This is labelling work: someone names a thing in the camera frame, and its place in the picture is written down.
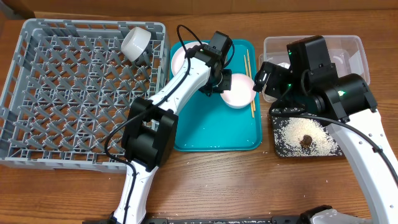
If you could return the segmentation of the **grey bowl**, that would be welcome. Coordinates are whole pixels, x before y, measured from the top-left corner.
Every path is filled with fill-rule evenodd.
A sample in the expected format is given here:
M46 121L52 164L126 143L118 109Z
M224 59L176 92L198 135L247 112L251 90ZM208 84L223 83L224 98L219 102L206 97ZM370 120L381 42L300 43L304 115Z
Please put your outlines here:
M130 60L135 61L147 48L151 33L143 28L131 29L121 44L121 52Z

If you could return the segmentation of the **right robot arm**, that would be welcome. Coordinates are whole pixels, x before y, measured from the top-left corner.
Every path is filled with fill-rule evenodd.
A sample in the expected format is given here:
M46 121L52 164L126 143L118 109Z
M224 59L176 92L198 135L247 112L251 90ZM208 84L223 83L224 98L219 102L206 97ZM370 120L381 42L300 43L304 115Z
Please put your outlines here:
M397 158L385 136L374 95L355 73L339 77L334 63L263 62L254 91L276 98L274 118L318 121L347 158L368 203L368 223L397 223Z

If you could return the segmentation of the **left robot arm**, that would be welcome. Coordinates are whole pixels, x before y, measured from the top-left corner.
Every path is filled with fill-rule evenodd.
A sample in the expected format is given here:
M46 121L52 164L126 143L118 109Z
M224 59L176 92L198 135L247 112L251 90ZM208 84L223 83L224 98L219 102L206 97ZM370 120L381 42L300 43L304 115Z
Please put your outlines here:
M121 162L126 179L120 203L110 223L141 223L155 173L174 147L178 116L189 99L200 91L208 96L231 88L227 68L235 53L233 44L194 45L184 52L184 62L166 86L148 99L137 98L128 119L116 130L122 131Z

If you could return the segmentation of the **white tissue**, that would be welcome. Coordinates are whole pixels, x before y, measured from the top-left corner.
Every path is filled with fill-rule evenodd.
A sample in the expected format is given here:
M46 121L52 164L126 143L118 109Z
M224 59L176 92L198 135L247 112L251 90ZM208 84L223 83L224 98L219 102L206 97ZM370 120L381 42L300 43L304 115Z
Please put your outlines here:
M289 70L290 64L289 64L289 63L286 63L286 62L281 62L281 63L278 63L278 64L277 64L277 68L278 68L279 70Z

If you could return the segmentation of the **pink bowl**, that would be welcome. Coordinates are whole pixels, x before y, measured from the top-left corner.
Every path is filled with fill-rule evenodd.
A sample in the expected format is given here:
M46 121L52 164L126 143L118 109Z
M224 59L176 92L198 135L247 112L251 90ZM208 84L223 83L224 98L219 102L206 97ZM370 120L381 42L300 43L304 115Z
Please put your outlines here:
M233 109L244 108L254 99L254 81L242 73L232 74L231 80L231 89L221 93L221 98Z

